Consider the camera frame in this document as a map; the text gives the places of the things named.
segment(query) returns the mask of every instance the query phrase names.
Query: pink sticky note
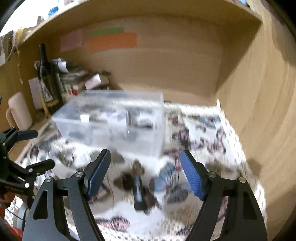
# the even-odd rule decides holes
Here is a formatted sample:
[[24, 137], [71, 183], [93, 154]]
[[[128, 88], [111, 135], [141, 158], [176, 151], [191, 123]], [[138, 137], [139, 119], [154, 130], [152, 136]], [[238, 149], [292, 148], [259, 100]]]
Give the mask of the pink sticky note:
[[79, 46], [82, 46], [81, 29], [61, 36], [61, 52], [69, 51]]

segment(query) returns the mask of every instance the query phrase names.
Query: butterfly print tablecloth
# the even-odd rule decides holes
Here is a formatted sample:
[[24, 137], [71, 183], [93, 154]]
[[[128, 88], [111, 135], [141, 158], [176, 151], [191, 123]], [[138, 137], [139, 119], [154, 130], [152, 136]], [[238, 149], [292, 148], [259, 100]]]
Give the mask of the butterfly print tablecloth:
[[[90, 202], [90, 208], [106, 240], [184, 240], [191, 230], [202, 206], [190, 189], [182, 166], [180, 152], [189, 149], [196, 161], [208, 171], [223, 178], [247, 178], [266, 221], [264, 189], [252, 175], [238, 137], [217, 107], [196, 107], [180, 104], [165, 105], [165, 140], [159, 159], [140, 156], [121, 156], [111, 151], [111, 165], [103, 185]], [[100, 150], [61, 138], [55, 124], [47, 123], [39, 137], [31, 140], [17, 162], [22, 166], [52, 158], [53, 170], [36, 180], [36, 190], [47, 176], [55, 179], [70, 177], [96, 159]], [[140, 162], [140, 175], [145, 186], [149, 210], [136, 212], [133, 193], [123, 186], [134, 171], [135, 160]], [[212, 240], [219, 237], [227, 206], [222, 200]], [[65, 199], [69, 228], [76, 234], [71, 211]]]

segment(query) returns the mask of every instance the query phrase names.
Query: clear storage container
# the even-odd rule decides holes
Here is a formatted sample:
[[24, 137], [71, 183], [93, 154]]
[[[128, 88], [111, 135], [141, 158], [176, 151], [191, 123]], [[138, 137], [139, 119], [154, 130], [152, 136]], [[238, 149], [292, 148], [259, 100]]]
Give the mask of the clear storage container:
[[53, 116], [63, 138], [120, 153], [159, 157], [164, 139], [163, 94], [85, 91]]

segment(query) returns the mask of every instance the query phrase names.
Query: screw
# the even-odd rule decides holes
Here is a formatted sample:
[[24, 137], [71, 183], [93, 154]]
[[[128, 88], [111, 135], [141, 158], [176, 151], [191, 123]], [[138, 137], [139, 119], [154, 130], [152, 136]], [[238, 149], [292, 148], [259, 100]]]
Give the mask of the screw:
[[246, 179], [245, 179], [244, 177], [240, 177], [240, 178], [239, 178], [239, 181], [240, 181], [241, 183], [245, 183], [245, 182], [246, 182]]
[[52, 177], [47, 177], [46, 179], [45, 179], [45, 182], [47, 182], [47, 183], [50, 183], [52, 181]]
[[209, 176], [212, 177], [212, 178], [214, 178], [214, 177], [216, 177], [216, 173], [214, 173], [214, 172], [209, 172]]
[[82, 177], [82, 175], [83, 175], [83, 172], [76, 172], [75, 173], [75, 177]]

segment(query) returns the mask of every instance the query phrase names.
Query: dark glass bottle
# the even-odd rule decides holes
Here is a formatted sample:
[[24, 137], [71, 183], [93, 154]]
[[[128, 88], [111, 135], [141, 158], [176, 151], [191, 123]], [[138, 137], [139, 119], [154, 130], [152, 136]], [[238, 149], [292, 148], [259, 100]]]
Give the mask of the dark glass bottle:
[[39, 80], [45, 104], [52, 115], [63, 105], [62, 96], [52, 65], [47, 60], [45, 44], [39, 45], [39, 55], [40, 67], [38, 77], [40, 77]]

